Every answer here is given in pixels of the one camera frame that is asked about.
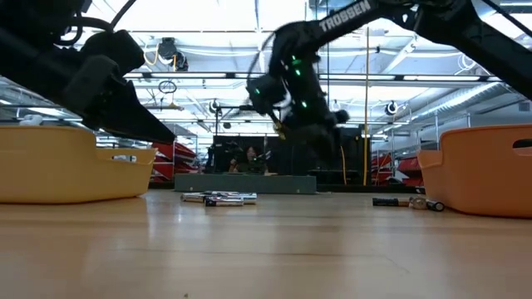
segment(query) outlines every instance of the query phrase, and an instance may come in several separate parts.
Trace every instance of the plastic bin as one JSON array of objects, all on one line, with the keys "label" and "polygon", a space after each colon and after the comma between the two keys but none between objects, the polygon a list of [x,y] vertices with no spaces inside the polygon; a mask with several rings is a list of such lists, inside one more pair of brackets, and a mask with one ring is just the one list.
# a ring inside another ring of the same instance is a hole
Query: plastic bin
[{"label": "plastic bin", "polygon": [[532,139],[532,125],[447,131],[436,153],[418,153],[429,197],[463,213],[532,218],[532,153],[514,149]]},{"label": "plastic bin", "polygon": [[[0,203],[84,203],[144,194],[156,149],[97,149],[88,130],[0,127]],[[135,162],[113,159],[135,156]]]}]

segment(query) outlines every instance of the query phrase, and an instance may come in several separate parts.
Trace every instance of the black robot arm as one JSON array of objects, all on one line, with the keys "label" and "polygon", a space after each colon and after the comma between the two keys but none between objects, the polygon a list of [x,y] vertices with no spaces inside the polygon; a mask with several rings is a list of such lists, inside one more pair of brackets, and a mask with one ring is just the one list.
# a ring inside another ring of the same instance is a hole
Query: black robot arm
[{"label": "black robot arm", "polygon": [[[133,83],[123,79],[144,64],[144,52],[128,32],[113,31],[115,21],[82,17],[88,4],[0,0],[0,75],[78,114],[93,130],[173,142],[171,130],[139,102]],[[76,37],[63,41],[70,27],[77,27]],[[83,27],[103,32],[88,38],[80,51],[62,47],[73,46]]]},{"label": "black robot arm", "polygon": [[272,117],[278,127],[287,132],[306,128],[304,134],[292,134],[305,141],[324,132],[331,135],[348,116],[345,111],[329,111],[313,69],[316,52],[378,18],[387,18],[432,42],[454,46],[532,99],[530,51],[480,20],[470,0],[358,0],[322,20],[289,23],[275,32],[268,74],[248,81],[256,110],[271,116],[271,107],[288,91],[291,113],[284,120]]}]

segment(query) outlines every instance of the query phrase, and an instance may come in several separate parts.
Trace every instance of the wooden table surface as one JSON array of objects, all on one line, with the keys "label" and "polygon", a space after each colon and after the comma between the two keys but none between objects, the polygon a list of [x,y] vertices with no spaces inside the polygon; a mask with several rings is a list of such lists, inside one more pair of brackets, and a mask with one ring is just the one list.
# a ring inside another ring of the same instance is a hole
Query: wooden table surface
[{"label": "wooden table surface", "polygon": [[0,298],[531,298],[532,222],[374,208],[370,194],[243,208],[145,199],[0,205]]}]

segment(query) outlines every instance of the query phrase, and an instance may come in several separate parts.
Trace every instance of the orange bin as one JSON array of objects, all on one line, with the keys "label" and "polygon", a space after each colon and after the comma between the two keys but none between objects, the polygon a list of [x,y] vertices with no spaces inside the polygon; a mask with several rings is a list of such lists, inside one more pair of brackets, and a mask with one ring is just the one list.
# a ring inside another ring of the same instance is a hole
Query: orange bin
[{"label": "orange bin", "polygon": [[451,130],[441,150],[417,154],[427,197],[463,213],[532,218],[532,150],[514,149],[532,139],[532,125]]}]

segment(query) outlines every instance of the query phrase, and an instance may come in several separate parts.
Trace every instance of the person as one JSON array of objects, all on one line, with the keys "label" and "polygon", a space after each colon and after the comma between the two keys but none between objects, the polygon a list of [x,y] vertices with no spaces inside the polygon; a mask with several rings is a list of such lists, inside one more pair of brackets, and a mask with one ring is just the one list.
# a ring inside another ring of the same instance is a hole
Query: person
[{"label": "person", "polygon": [[[248,172],[255,172],[252,171],[252,168],[257,164],[254,162],[254,159],[257,158],[257,149],[255,149],[253,146],[249,146],[246,150],[246,162],[244,163],[238,163],[236,159],[231,160],[231,165],[229,166],[229,172],[240,172],[240,173],[248,173]],[[264,168],[264,174],[268,173],[268,166],[266,164],[261,165]]]}]

